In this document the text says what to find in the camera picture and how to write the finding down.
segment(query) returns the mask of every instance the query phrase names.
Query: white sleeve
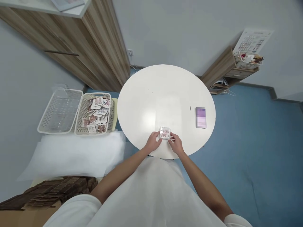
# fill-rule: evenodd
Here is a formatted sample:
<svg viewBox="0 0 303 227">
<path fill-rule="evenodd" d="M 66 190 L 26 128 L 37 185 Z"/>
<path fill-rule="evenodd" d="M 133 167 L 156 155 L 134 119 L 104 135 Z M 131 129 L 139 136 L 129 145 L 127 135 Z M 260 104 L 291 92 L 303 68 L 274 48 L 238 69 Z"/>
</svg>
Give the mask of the white sleeve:
<svg viewBox="0 0 303 227">
<path fill-rule="evenodd" d="M 247 220 L 236 214 L 227 215 L 224 224 L 227 227 L 252 227 Z"/>
<path fill-rule="evenodd" d="M 43 227 L 85 227 L 101 205 L 101 202 L 92 195 L 76 195 L 67 200 Z"/>
</svg>

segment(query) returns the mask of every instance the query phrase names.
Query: cabinet handle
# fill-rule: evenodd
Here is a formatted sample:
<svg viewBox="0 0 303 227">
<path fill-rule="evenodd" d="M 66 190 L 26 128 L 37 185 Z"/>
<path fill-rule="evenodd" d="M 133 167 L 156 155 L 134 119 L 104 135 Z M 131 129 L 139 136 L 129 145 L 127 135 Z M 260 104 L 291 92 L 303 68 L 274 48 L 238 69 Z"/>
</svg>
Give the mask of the cabinet handle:
<svg viewBox="0 0 303 227">
<path fill-rule="evenodd" d="M 73 56 L 79 56 L 79 54 L 75 54 L 75 53 L 67 53 L 67 52 L 61 52 L 61 51 L 56 51 L 56 50 L 45 50 L 44 52 L 47 52 L 47 53 L 54 53 L 54 54 L 64 54 L 64 55 L 73 55 Z"/>
</svg>

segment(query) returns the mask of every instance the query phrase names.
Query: wooden wardrobe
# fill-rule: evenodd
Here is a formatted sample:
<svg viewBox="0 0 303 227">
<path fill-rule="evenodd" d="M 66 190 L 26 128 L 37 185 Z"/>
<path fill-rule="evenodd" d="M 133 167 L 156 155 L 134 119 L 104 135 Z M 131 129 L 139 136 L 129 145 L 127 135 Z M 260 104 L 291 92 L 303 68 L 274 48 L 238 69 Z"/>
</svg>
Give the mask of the wooden wardrobe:
<svg viewBox="0 0 303 227">
<path fill-rule="evenodd" d="M 86 4 L 77 17 L 1 6 L 0 18 L 89 87 L 120 92 L 130 63 L 112 1 Z"/>
</svg>

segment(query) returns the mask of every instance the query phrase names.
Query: round white table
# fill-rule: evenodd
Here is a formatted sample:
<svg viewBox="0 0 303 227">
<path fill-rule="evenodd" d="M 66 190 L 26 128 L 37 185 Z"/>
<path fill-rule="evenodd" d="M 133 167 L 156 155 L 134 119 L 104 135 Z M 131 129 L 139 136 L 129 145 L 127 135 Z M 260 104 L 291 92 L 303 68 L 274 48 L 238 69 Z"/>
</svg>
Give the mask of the round white table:
<svg viewBox="0 0 303 227">
<path fill-rule="evenodd" d="M 196 107 L 205 107 L 207 128 L 196 128 Z M 187 155 L 208 141 L 216 121 L 215 104 L 206 86 L 191 72 L 172 65 L 146 67 L 132 75 L 118 99 L 120 126 L 138 149 L 153 131 L 169 127 L 179 135 Z M 177 159 L 168 140 L 150 155 Z"/>
</svg>

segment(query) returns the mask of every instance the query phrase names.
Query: purple box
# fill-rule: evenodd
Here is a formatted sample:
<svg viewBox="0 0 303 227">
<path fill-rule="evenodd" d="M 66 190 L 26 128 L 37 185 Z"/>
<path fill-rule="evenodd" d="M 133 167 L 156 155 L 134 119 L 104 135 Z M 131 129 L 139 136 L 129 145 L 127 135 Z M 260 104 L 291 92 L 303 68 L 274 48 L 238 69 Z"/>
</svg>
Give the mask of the purple box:
<svg viewBox="0 0 303 227">
<path fill-rule="evenodd" d="M 207 128 L 206 110 L 204 107 L 196 107 L 196 128 Z"/>
</svg>

